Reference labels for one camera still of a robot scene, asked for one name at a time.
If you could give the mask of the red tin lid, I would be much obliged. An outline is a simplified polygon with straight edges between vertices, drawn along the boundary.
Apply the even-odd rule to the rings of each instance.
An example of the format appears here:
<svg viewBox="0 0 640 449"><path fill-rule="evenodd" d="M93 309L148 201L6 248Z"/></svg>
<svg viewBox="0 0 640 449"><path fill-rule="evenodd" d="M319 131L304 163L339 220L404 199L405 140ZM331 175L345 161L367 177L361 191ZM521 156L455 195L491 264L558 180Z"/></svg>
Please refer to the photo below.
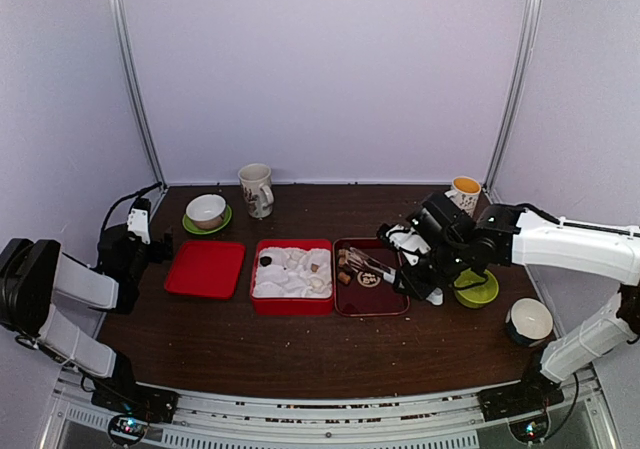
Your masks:
<svg viewBox="0 0 640 449"><path fill-rule="evenodd" d="M164 288L174 295L229 300L245 254L245 246L237 242L185 242L174 257Z"/></svg>

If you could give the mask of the red chocolate tray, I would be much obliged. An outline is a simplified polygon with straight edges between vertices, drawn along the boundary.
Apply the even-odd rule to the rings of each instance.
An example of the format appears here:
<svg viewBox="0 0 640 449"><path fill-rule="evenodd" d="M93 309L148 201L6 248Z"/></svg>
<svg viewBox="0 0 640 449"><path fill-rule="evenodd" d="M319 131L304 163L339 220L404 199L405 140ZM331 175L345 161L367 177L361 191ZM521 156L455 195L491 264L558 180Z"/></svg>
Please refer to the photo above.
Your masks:
<svg viewBox="0 0 640 449"><path fill-rule="evenodd" d="M349 274L351 282L344 285L338 279L343 273L338 267L338 250L355 247L380 262L396 269L400 265L399 256L386 248L377 239L371 238L342 238L333 243L335 296L334 306L337 313L345 317L377 317L397 316L405 314L410 307L408 296L398 294L392 286L382 281L377 287L368 289L362 287L356 274Z"/></svg>

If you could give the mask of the metal serving tongs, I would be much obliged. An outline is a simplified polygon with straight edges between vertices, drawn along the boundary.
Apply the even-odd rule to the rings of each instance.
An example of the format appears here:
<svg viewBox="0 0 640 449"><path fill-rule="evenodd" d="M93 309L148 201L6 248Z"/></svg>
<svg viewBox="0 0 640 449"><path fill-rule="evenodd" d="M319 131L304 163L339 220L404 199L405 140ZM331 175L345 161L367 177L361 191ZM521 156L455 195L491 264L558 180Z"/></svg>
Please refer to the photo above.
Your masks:
<svg viewBox="0 0 640 449"><path fill-rule="evenodd" d="M369 256L363 251L348 247L342 248L347 251L347 257L339 259L338 267L343 273L358 274L361 271L371 272L379 275L383 281L389 283L394 291L417 300L426 300L434 306L441 306L444 303L443 291L434 289L430 294L420 295L415 288L410 288L408 283L401 277L396 269Z"/></svg>

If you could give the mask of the red tin box base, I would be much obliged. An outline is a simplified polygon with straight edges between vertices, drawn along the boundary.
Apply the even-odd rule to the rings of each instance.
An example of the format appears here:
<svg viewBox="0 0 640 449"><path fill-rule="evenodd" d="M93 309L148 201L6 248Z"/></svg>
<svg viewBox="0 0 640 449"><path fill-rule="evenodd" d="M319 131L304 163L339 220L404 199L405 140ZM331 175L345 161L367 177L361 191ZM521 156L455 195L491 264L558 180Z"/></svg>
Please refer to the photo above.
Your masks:
<svg viewBox="0 0 640 449"><path fill-rule="evenodd" d="M253 296L255 273L257 269L258 254L267 247L296 247L303 250L313 248L328 249L331 253L331 268L333 278L333 294L327 299L258 299ZM323 316L333 311L335 296L335 277L333 271L333 255L331 243L326 239L263 239L256 246L252 268L252 280L250 286L250 299L254 310L260 315L268 316Z"/></svg>

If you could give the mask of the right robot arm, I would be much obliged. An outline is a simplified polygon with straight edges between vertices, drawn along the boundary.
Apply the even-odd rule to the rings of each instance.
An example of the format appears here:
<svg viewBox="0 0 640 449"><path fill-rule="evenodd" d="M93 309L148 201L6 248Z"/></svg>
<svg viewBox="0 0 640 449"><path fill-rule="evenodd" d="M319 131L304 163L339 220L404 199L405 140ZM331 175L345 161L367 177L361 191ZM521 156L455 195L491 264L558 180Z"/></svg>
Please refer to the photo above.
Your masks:
<svg viewBox="0 0 640 449"><path fill-rule="evenodd" d="M398 291L425 300L451 289L465 270L519 266L562 322L528 375L513 388L519 409L535 409L570 375L623 344L639 340L639 228L553 216L533 205L491 204L471 218L434 194L403 224L379 238L405 255Z"/></svg>

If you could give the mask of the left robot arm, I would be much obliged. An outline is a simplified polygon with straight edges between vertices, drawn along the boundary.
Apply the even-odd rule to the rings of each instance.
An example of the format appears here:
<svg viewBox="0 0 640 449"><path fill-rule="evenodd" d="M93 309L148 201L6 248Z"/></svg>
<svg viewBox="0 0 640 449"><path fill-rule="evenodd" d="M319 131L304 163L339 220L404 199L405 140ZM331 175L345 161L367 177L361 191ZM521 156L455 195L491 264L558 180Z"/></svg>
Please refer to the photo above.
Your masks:
<svg viewBox="0 0 640 449"><path fill-rule="evenodd" d="M1 325L27 347L75 365L105 385L106 398L121 412L133 413L144 393L129 358L89 335L61 302L127 315L148 265L170 261L173 253L172 230L147 241L123 224L100 236L95 267L65 253L56 240L13 238L1 250Z"/></svg>

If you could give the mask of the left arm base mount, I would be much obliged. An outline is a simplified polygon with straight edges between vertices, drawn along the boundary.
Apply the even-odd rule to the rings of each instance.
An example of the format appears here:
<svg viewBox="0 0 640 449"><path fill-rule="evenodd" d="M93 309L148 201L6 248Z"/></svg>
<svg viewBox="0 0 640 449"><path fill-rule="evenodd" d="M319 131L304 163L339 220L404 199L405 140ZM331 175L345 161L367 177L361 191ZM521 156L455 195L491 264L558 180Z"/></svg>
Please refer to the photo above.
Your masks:
<svg viewBox="0 0 640 449"><path fill-rule="evenodd" d="M171 423L177 408L179 395L174 391L147 386L137 387L133 396L117 395L98 388L91 396L91 403L112 412L125 414L148 423Z"/></svg>

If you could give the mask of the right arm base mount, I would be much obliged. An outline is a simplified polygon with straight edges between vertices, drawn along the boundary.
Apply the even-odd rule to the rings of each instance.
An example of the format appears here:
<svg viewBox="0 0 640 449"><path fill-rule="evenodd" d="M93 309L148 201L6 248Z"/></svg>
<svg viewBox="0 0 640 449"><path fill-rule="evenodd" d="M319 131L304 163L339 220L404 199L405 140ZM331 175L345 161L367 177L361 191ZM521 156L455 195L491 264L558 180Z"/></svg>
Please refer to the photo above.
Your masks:
<svg viewBox="0 0 640 449"><path fill-rule="evenodd" d="M486 422L544 412L565 400L560 389L525 388L519 383L484 389L477 397Z"/></svg>

